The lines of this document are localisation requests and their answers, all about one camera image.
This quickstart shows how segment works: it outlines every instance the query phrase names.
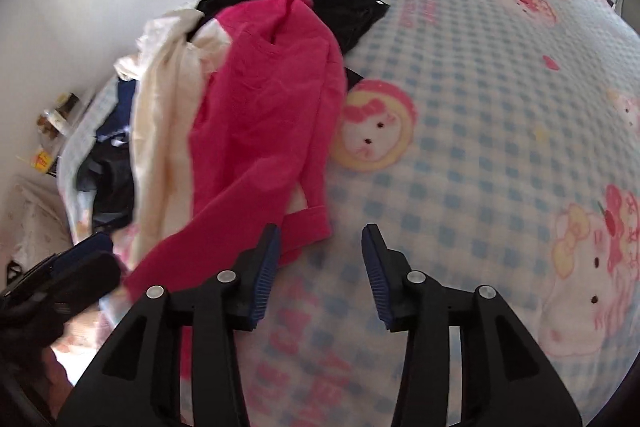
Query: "pile of clothes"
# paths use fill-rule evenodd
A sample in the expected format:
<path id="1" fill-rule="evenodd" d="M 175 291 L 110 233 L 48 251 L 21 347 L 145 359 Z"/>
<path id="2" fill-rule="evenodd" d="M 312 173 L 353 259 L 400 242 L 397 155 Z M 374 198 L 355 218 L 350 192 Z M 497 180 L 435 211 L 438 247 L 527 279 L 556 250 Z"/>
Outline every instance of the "pile of clothes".
<path id="1" fill-rule="evenodd" d="M 285 263 L 330 234 L 324 168 L 362 78 L 342 55 L 388 8 L 203 0 L 146 24 L 139 53 L 116 62 L 118 105 L 76 180 L 96 192 L 94 230 L 135 223 L 123 259 L 132 301 L 231 266 L 266 223 L 282 229 Z"/>

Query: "pink bow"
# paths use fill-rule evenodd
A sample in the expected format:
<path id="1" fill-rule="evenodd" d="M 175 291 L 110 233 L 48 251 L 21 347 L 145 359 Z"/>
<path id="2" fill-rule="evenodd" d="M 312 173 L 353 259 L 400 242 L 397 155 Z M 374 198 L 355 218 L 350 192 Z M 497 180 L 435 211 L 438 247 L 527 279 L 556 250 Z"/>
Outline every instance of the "pink bow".
<path id="1" fill-rule="evenodd" d="M 385 103 L 379 98 L 374 98 L 365 105 L 346 105 L 342 110 L 342 115 L 346 121 L 362 123 L 370 116 L 382 114 L 385 111 Z"/>
<path id="2" fill-rule="evenodd" d="M 612 273 L 616 265 L 623 259 L 622 250 L 620 248 L 620 238 L 622 238 L 622 234 L 625 231 L 625 226 L 622 223 L 622 219 L 620 219 L 620 210 L 622 209 L 622 194 L 620 194 L 619 188 L 617 188 L 615 185 L 607 185 L 605 197 L 607 200 L 606 212 L 609 213 L 609 222 L 612 223 L 612 226 L 607 223 L 607 228 L 609 229 L 609 234 L 611 235 L 611 245 L 609 248 L 607 270 L 609 271 L 609 273 Z"/>

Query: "bed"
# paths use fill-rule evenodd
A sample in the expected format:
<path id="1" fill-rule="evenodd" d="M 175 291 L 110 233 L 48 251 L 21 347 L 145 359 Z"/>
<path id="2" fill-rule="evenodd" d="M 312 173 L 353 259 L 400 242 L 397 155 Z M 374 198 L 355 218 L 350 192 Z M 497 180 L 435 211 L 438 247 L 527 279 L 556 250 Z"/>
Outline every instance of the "bed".
<path id="1" fill-rule="evenodd" d="M 252 425 L 390 424 L 406 338 L 376 314 L 367 223 L 443 285 L 494 286 L 587 423 L 640 346 L 640 39 L 604 0 L 382 1 L 386 16 L 344 57 L 364 77 L 346 107 L 382 100 L 388 125 L 363 149 L 369 120 L 341 118 L 326 171 L 332 237 L 279 270 L 265 319 L 236 337 Z M 68 173 L 114 82 L 58 168 L 76 240 L 87 204 Z M 135 233 L 118 232 L 116 251 Z M 117 322 L 127 305 L 120 293 L 103 308 Z M 449 424 L 460 418 L 455 331 L 451 344 Z"/>

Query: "cream fabric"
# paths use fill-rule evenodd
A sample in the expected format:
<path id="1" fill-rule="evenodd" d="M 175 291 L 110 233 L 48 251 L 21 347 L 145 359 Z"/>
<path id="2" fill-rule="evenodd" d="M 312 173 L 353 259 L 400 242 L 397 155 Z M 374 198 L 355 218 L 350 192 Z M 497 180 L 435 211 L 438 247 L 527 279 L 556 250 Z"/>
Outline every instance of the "cream fabric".
<path id="1" fill-rule="evenodd" d="M 176 10 L 149 21 L 138 55 L 119 59 L 118 74 L 138 80 L 131 127 L 138 235 L 124 260 L 130 269 L 191 218 L 193 180 L 188 135 L 211 72 L 225 59 L 230 38 L 211 20 L 187 42 L 202 13 Z"/>

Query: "cartoon cat face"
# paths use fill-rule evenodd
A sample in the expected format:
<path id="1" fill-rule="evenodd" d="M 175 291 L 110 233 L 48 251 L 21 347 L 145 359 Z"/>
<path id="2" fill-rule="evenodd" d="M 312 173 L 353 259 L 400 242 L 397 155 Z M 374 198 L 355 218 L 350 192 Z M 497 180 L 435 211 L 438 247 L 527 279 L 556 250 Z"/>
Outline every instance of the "cartoon cat face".
<path id="1" fill-rule="evenodd" d="M 500 0 L 508 10 L 529 21 L 551 28 L 558 22 L 556 12 L 545 0 Z"/>
<path id="2" fill-rule="evenodd" d="M 595 353 L 607 334 L 607 315 L 617 296 L 607 270 L 611 236 L 601 217 L 588 214 L 588 222 L 588 232 L 575 242 L 572 271 L 564 278 L 556 275 L 543 306 L 538 342 L 551 356 Z M 559 217 L 558 237 L 566 237 L 569 226 L 567 215 Z"/>
<path id="3" fill-rule="evenodd" d="M 636 134 L 640 134 L 640 107 L 638 107 L 636 100 L 626 96 L 619 96 L 615 101 L 615 105 L 629 129 Z"/>
<path id="4" fill-rule="evenodd" d="M 348 152 L 360 160 L 375 162 L 398 143 L 401 131 L 401 119 L 385 108 L 360 122 L 345 121 L 341 134 Z"/>

